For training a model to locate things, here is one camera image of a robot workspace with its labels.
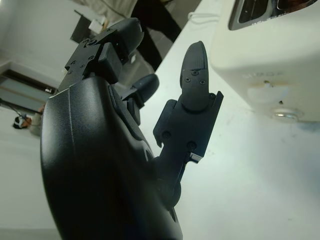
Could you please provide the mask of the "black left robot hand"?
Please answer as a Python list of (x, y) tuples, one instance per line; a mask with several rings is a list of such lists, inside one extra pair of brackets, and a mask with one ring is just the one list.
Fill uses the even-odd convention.
[(140, 109), (159, 87), (149, 74), (118, 94), (123, 65), (144, 37), (137, 18), (79, 43), (44, 107), (40, 160), (51, 214), (64, 240), (181, 240), (175, 205), (187, 163), (205, 155), (222, 101), (209, 91), (203, 42), (190, 45), (181, 95), (153, 129), (154, 156)]

